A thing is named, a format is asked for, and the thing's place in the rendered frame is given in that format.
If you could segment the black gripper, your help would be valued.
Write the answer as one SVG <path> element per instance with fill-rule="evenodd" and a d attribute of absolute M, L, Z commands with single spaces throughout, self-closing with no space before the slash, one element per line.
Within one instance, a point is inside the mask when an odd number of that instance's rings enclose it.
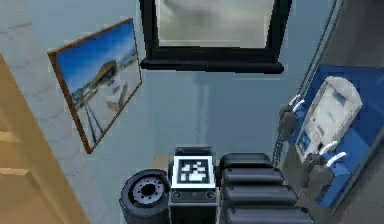
<path fill-rule="evenodd" d="M 145 169 L 131 176 L 120 194 L 126 224 L 170 224 L 170 183 L 161 169 Z"/>

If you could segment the blue bed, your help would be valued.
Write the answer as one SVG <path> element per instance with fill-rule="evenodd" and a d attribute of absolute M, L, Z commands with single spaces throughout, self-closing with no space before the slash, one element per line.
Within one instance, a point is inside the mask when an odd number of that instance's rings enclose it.
<path fill-rule="evenodd" d="M 384 128 L 384 67 L 319 66 L 307 89 L 303 104 L 298 107 L 299 122 L 290 141 L 293 146 L 312 100 L 329 76 L 349 80 L 357 89 L 363 103 L 336 150 L 324 155 L 334 178 L 324 193 L 314 201 L 322 207 L 335 208 L 342 194 L 347 191 L 347 185 L 365 168 L 372 146 Z"/>

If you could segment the brown framed landscape picture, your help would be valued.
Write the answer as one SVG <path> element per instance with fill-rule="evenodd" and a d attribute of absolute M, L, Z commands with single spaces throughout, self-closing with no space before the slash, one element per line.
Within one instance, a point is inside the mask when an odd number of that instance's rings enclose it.
<path fill-rule="evenodd" d="M 85 151 L 92 153 L 142 84 L 131 18 L 48 52 Z"/>

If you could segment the light wooden door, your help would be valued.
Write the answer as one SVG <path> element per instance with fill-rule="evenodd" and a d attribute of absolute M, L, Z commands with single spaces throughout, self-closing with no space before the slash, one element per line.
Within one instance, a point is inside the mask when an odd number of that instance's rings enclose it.
<path fill-rule="evenodd" d="M 0 224 L 90 224 L 2 55 Z"/>

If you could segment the black framed window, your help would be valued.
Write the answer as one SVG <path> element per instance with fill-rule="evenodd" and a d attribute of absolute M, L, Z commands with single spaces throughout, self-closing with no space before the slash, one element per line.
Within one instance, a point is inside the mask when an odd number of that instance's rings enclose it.
<path fill-rule="evenodd" d="M 160 46 L 155 0 L 139 0 L 145 43 L 142 69 L 281 74 L 279 62 L 292 0 L 274 0 L 264 48 Z"/>

